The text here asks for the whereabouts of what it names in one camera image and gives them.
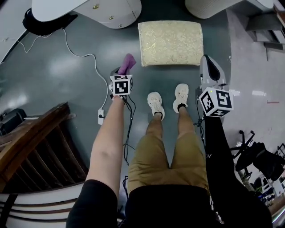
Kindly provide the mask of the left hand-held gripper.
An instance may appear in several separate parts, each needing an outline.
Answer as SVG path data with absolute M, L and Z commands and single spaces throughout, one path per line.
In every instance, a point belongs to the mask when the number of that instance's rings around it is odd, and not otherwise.
M 133 88 L 133 75 L 118 75 L 119 67 L 110 73 L 109 90 L 114 96 L 129 95 Z

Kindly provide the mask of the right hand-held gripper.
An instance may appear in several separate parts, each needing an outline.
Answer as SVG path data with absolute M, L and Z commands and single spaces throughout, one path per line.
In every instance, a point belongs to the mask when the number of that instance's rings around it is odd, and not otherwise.
M 205 84 L 207 74 L 215 84 Z M 234 110 L 233 94 L 225 84 L 225 74 L 221 66 L 210 56 L 203 55 L 200 60 L 199 75 L 201 84 L 195 90 L 196 102 L 200 103 L 208 117 L 224 117 Z

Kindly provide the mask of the purple wiping cloth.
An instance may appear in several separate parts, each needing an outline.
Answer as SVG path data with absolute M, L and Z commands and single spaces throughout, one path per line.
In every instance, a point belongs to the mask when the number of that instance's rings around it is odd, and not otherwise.
M 131 68 L 136 64 L 136 60 L 134 59 L 133 55 L 128 53 L 121 65 L 121 67 L 118 70 L 119 75 L 126 75 L 130 73 Z

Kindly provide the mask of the cream upholstered footstool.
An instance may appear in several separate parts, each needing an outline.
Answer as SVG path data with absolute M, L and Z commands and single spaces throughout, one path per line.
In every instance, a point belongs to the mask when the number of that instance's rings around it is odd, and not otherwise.
M 138 24 L 141 65 L 200 65 L 204 54 L 200 23 L 180 20 Z

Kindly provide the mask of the person's right forearm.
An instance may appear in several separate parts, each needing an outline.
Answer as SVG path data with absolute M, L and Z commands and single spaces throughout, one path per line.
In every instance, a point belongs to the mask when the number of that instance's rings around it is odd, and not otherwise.
M 230 186 L 236 181 L 232 154 L 225 137 L 222 121 L 205 117 L 206 169 L 209 185 Z

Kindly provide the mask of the person's left forearm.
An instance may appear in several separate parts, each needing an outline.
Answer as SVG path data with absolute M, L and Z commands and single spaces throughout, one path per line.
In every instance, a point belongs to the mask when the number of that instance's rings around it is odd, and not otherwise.
M 97 180 L 119 195 L 123 157 L 124 101 L 113 98 L 93 143 L 87 180 Z

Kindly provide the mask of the white curved desk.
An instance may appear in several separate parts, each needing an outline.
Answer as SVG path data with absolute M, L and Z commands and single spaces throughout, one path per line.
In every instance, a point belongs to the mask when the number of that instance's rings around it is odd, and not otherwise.
M 274 0 L 183 0 L 195 17 L 208 19 L 241 2 L 247 2 L 259 12 L 273 10 Z M 50 22 L 75 11 L 108 28 L 121 29 L 134 23 L 141 14 L 142 0 L 32 0 L 33 16 Z

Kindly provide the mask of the person's right cream shoe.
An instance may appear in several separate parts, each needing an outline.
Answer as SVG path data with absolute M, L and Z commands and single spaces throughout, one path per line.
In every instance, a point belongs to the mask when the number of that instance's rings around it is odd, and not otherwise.
M 179 108 L 184 106 L 188 107 L 187 99 L 189 95 L 189 87 L 187 84 L 178 84 L 175 89 L 175 100 L 173 102 L 173 109 L 176 113 L 179 113 Z

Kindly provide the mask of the person's right leg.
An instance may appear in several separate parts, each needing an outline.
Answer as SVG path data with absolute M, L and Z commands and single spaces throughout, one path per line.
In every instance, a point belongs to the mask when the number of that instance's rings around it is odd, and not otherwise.
M 183 137 L 186 134 L 194 134 L 195 127 L 194 122 L 191 119 L 186 107 L 182 106 L 179 108 L 178 118 L 178 138 Z

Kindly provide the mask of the small wooden side cabinet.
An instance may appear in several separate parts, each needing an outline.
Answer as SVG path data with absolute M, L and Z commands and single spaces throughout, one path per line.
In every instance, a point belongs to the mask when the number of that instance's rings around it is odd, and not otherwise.
M 254 42 L 264 45 L 266 50 L 285 53 L 285 1 L 277 1 L 273 12 L 251 17 L 247 32 L 251 32 Z

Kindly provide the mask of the black backpack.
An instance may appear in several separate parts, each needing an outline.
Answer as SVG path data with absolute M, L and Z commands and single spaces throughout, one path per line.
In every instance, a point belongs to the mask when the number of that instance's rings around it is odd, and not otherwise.
M 22 24 L 30 33 L 33 33 L 38 36 L 46 36 L 52 34 L 53 32 L 59 29 L 65 29 L 77 17 L 77 14 L 71 15 L 68 13 L 55 20 L 42 22 L 34 17 L 32 9 L 30 8 L 26 11 Z

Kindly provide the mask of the black office chair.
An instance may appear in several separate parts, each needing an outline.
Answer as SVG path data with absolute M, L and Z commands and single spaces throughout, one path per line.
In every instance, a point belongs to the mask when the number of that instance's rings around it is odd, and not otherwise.
M 285 159 L 269 152 L 265 148 L 264 143 L 253 142 L 250 146 L 249 144 L 255 136 L 254 131 L 250 131 L 250 133 L 252 136 L 245 141 L 244 131 L 240 130 L 239 134 L 242 135 L 241 145 L 230 149 L 231 151 L 238 150 L 238 153 L 233 156 L 233 158 L 238 158 L 235 170 L 245 170 L 245 177 L 250 177 L 251 173 L 248 172 L 247 167 L 253 164 L 267 179 L 271 179 L 272 181 L 278 180 L 285 170 L 283 168 Z

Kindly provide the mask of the person's black shirt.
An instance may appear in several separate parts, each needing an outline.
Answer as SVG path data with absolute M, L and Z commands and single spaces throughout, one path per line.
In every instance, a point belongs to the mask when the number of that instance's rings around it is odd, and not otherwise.
M 143 186 L 129 194 L 126 228 L 272 228 L 268 208 L 248 191 L 218 191 L 213 201 L 223 223 L 215 219 L 207 191 L 187 185 Z M 88 180 L 68 215 L 66 228 L 117 228 L 118 200 L 102 182 Z

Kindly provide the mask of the white panel with brown stripes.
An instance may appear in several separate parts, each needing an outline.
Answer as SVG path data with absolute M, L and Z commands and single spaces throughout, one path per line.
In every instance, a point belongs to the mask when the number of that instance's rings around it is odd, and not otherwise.
M 65 228 L 83 182 L 23 194 L 0 194 L 1 228 Z

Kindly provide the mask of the dark wooden slatted frame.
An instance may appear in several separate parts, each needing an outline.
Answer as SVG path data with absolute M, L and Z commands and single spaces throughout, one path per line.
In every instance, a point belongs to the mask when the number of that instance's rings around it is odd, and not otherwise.
M 88 168 L 67 128 L 68 103 L 0 137 L 0 193 L 50 191 L 82 183 Z

